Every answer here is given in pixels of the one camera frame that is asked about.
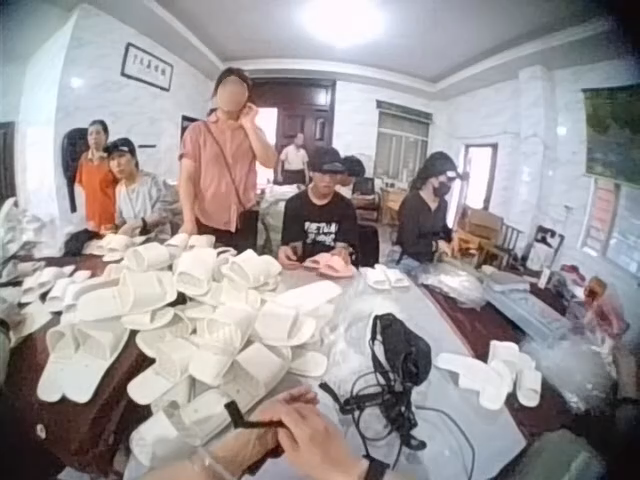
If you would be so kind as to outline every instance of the brown tablecloth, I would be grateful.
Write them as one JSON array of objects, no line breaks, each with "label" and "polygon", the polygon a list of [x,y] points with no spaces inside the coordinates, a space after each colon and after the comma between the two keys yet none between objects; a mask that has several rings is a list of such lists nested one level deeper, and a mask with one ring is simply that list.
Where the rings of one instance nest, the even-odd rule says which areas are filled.
[{"label": "brown tablecloth", "polygon": [[[462,308],[454,299],[429,287],[424,288],[425,294],[433,298],[460,339],[479,360],[487,360],[491,340],[518,344],[524,340],[524,332],[493,305],[487,303],[479,311]],[[533,286],[532,293],[559,313],[565,313],[562,302],[549,290]],[[540,404],[537,407],[523,407],[514,395],[509,395],[506,405],[527,441],[535,440],[545,432],[568,427],[573,420],[562,396],[547,382],[543,382]]]},{"label": "brown tablecloth", "polygon": [[[48,264],[77,264],[79,270],[91,270],[94,276],[100,275],[105,266],[100,258],[87,256],[52,259]],[[151,360],[138,349],[131,334],[91,401],[85,404],[66,399],[43,402],[38,399],[36,389],[49,357],[45,336],[58,322],[59,318],[54,318],[12,350],[3,395],[8,408],[30,436],[29,441],[40,442],[69,467],[106,476],[121,442],[151,414],[148,407],[135,404],[126,391],[127,384],[147,368]],[[29,461],[38,459],[21,459],[23,463]]]}]

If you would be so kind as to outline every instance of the black mask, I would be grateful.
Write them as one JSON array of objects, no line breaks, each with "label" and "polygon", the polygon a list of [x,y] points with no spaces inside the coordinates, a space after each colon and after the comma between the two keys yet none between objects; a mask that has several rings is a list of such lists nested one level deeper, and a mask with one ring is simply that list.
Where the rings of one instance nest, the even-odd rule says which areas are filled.
[{"label": "black mask", "polygon": [[447,182],[440,182],[437,186],[433,187],[433,194],[438,198],[444,198],[451,191],[451,185]]}]

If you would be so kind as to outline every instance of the crossbody bag strap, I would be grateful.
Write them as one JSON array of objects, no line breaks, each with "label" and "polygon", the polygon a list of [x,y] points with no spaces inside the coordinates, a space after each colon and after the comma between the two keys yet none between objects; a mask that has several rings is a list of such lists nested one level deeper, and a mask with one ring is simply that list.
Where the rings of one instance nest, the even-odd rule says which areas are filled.
[{"label": "crossbody bag strap", "polygon": [[222,153],[224,166],[227,169],[227,173],[229,174],[229,178],[231,179],[231,185],[233,185],[233,191],[236,193],[236,198],[238,199],[238,203],[240,204],[242,211],[247,210],[247,207],[245,206],[244,202],[242,201],[242,197],[240,196],[240,190],[238,189],[238,185],[236,185],[236,179],[233,178],[233,172],[231,171],[231,165],[229,164],[229,159],[227,158],[227,154],[224,153],[224,149],[222,148],[222,145],[218,141],[218,138],[216,137],[215,133],[213,133],[213,130],[211,129],[209,124],[205,121],[203,121],[202,123],[204,123],[207,133],[209,133],[209,136],[211,137],[211,139],[220,149],[220,153]]}]

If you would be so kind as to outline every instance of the orange shirt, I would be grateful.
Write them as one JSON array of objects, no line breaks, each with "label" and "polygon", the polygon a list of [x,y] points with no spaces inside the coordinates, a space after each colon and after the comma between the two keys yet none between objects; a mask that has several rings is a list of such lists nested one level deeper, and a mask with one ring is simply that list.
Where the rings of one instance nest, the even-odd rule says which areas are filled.
[{"label": "orange shirt", "polygon": [[93,163],[89,152],[82,154],[76,173],[76,184],[84,190],[87,222],[98,230],[116,223],[116,185],[106,159]]},{"label": "orange shirt", "polygon": [[256,155],[242,125],[218,118],[215,112],[206,122],[192,124],[182,137],[180,160],[192,161],[197,167],[196,217],[210,227],[235,232],[238,214],[256,202],[257,187]]}]

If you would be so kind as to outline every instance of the pink slipper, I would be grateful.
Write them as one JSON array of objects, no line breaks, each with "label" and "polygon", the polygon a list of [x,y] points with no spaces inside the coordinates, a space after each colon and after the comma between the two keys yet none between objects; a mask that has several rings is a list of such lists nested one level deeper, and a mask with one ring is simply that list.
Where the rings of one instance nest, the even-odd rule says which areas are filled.
[{"label": "pink slipper", "polygon": [[329,263],[331,257],[333,257],[333,255],[331,255],[330,253],[319,253],[315,257],[307,258],[307,260],[303,264],[303,267],[310,270],[319,270],[327,263]]},{"label": "pink slipper", "polygon": [[318,273],[325,277],[331,278],[350,278],[356,272],[356,269],[353,265],[347,265],[344,261],[338,257],[337,255],[329,255],[331,258],[327,263],[325,263]]}]

